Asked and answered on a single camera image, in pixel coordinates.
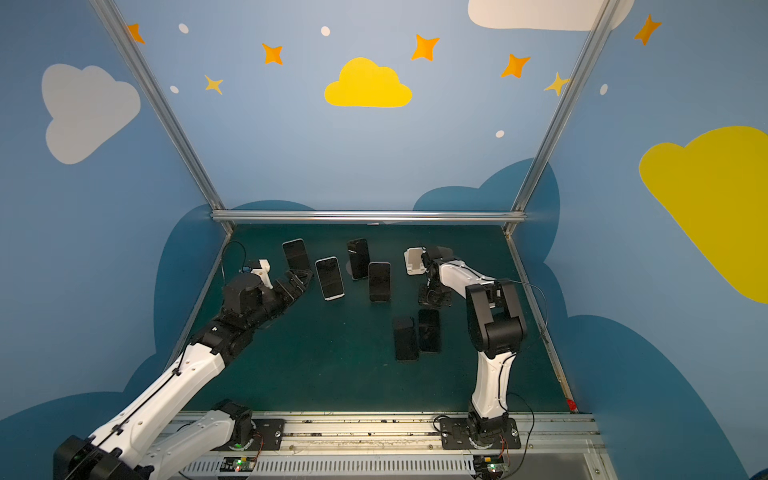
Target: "green table surface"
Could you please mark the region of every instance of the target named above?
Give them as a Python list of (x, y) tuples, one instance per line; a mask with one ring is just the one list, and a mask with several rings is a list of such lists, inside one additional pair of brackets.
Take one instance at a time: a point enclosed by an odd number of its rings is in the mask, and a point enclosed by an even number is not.
[[(371, 261), (392, 264), (392, 300), (372, 304), (368, 280), (353, 281), (345, 265), (347, 240), (368, 240)], [(247, 249), (248, 260), (264, 258), (270, 278), (287, 270), (282, 244), (302, 238), (310, 260), (339, 259), (346, 294), (325, 301), (317, 279), (268, 329), (218, 377), (189, 401), (186, 410), (208, 410), (222, 399), (256, 411), (466, 411), (475, 389), (478, 354), (467, 333), (466, 304), (458, 294), (440, 310), (442, 351), (422, 353), (417, 362), (395, 360), (392, 318), (418, 319), (419, 285), (425, 276), (406, 273), (403, 252), (410, 247), (441, 245), (475, 270), (496, 278), (519, 280), (499, 227), (414, 225), (244, 225), (232, 240)], [(228, 279), (237, 274), (242, 249), (231, 244), (223, 256)], [(222, 276), (207, 292), (192, 332), (218, 312)], [(524, 397), (536, 412), (567, 412), (568, 404), (547, 357), (522, 288), (518, 294), (528, 323), (523, 352), (511, 368), (509, 392)], [(527, 411), (509, 396), (513, 412)]]

